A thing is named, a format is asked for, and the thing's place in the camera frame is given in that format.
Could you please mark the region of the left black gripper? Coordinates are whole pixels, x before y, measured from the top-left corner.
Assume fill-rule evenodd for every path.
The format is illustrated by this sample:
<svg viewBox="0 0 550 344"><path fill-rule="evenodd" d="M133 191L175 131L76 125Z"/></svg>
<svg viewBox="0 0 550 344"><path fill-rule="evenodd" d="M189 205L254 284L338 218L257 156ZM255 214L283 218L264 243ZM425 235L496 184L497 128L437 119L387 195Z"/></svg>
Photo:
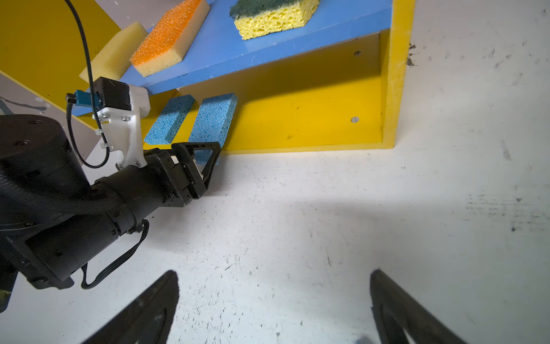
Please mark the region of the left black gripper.
<svg viewBox="0 0 550 344"><path fill-rule="evenodd" d="M185 207L208 190L219 160L219 142L173 143L170 149L144 152L147 165L128 166L97 185L114 191L121 204L107 215L118 234L139 232L160 207Z"/></svg>

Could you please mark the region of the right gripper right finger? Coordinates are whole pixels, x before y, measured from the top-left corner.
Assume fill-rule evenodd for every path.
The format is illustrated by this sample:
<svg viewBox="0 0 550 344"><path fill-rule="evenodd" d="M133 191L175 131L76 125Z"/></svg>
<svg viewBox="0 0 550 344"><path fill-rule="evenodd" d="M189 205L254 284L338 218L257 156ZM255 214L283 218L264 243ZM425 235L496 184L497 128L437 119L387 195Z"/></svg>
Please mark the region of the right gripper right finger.
<svg viewBox="0 0 550 344"><path fill-rule="evenodd" d="M463 343L381 269L370 276L372 313L382 343Z"/></svg>

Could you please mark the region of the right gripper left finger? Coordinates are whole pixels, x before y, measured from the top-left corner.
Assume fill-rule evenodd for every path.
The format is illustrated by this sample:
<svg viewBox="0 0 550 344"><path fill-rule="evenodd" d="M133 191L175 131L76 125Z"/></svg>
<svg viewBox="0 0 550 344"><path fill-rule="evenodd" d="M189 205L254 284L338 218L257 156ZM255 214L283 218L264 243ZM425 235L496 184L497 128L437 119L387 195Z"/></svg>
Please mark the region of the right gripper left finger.
<svg viewBox="0 0 550 344"><path fill-rule="evenodd" d="M166 343L178 299L178 276L169 270L85 342Z"/></svg>

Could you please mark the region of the blue sponge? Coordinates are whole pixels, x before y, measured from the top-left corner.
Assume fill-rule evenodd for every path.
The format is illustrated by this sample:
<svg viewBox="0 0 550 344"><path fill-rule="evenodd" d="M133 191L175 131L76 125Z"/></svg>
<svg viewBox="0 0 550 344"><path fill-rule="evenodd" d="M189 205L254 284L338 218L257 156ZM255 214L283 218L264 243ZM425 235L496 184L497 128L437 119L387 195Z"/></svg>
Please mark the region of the blue sponge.
<svg viewBox="0 0 550 344"><path fill-rule="evenodd" d="M148 145L170 145L195 103L192 95L171 98L144 138Z"/></svg>
<svg viewBox="0 0 550 344"><path fill-rule="evenodd" d="M218 142L223 148L237 102L238 97L234 93L204 99L188 141L191 143Z"/></svg>

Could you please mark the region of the orange sponge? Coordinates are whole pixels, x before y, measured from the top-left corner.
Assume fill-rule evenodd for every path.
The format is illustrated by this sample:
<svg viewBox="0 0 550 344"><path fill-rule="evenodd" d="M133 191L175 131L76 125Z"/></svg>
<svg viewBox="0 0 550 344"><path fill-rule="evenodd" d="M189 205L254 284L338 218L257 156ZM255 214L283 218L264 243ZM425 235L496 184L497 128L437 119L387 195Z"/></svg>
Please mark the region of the orange sponge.
<svg viewBox="0 0 550 344"><path fill-rule="evenodd" d="M186 0L168 10L130 58L148 77L182 62L209 14L207 1Z"/></svg>

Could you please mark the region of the yellow orange-tinted sponge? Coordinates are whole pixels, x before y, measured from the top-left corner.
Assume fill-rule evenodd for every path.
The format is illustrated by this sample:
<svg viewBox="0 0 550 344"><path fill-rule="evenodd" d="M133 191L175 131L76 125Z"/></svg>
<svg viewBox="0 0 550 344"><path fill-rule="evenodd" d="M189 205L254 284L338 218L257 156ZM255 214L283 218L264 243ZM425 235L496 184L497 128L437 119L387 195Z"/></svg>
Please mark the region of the yellow orange-tinted sponge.
<svg viewBox="0 0 550 344"><path fill-rule="evenodd" d="M120 80L130 67L130 58L147 35L138 21L117 33L91 61L93 81L99 77Z"/></svg>

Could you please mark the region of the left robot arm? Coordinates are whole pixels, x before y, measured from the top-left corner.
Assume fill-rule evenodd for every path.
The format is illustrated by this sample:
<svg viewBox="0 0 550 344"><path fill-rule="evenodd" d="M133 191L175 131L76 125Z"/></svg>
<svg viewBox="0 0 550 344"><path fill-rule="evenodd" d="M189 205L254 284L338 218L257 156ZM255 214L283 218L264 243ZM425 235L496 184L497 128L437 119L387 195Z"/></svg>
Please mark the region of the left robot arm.
<svg viewBox="0 0 550 344"><path fill-rule="evenodd" d="M62 126L36 115L1 117L1 309L18 275L39 290L71 288L72 275L119 237L146 238L148 216L207 191L216 142L147 150L146 165L90 183Z"/></svg>

